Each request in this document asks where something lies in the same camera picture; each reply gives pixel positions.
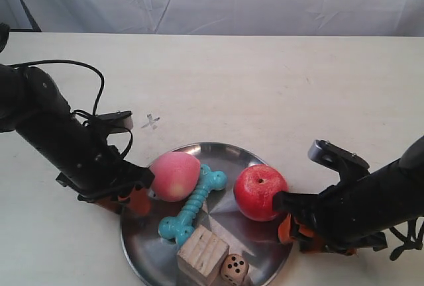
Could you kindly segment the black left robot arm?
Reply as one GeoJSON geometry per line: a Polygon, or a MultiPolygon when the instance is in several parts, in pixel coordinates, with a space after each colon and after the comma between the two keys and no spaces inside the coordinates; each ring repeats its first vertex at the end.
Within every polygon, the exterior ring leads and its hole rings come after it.
{"type": "Polygon", "coordinates": [[[144,216],[154,174],[125,160],[110,134],[131,132],[131,111],[97,115],[72,110],[56,83],[34,62],[1,66],[1,132],[17,132],[59,170],[56,181],[113,213],[144,216]]]}

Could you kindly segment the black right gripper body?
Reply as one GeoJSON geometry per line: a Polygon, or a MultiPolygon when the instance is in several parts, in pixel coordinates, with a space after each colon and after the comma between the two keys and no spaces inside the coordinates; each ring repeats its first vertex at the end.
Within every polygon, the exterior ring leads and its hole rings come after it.
{"type": "Polygon", "coordinates": [[[368,171],[340,171],[339,182],[319,194],[280,191],[273,196],[272,208],[285,215],[291,214],[290,234],[293,242],[299,244],[300,241],[322,239],[326,244],[340,249],[371,248],[378,252],[388,247],[383,232],[372,233],[351,242],[337,238],[331,232],[334,225],[341,223],[339,220],[334,220],[331,198],[342,193],[354,181],[369,174],[368,171]]]}

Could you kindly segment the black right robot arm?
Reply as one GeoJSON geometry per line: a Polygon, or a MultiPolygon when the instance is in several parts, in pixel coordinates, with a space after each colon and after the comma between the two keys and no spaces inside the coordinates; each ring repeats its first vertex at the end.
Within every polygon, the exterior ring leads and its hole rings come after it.
{"type": "Polygon", "coordinates": [[[423,139],[401,158],[369,172],[368,163],[325,140],[315,140],[311,161],[339,175],[339,182],[318,194],[280,191],[274,211],[286,214],[278,227],[281,243],[298,242],[303,253],[352,256],[360,248],[387,248],[385,230],[401,241],[390,254],[397,260],[406,250],[423,249],[423,139]]]}

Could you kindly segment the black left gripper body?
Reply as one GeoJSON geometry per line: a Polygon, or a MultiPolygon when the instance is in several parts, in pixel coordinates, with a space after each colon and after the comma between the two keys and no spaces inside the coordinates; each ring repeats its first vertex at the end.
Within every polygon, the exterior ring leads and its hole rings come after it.
{"type": "Polygon", "coordinates": [[[60,170],[56,181],[79,194],[79,199],[94,202],[104,197],[117,200],[132,189],[149,188],[154,174],[147,167],[121,157],[115,146],[104,149],[64,150],[55,162],[60,170]]]}

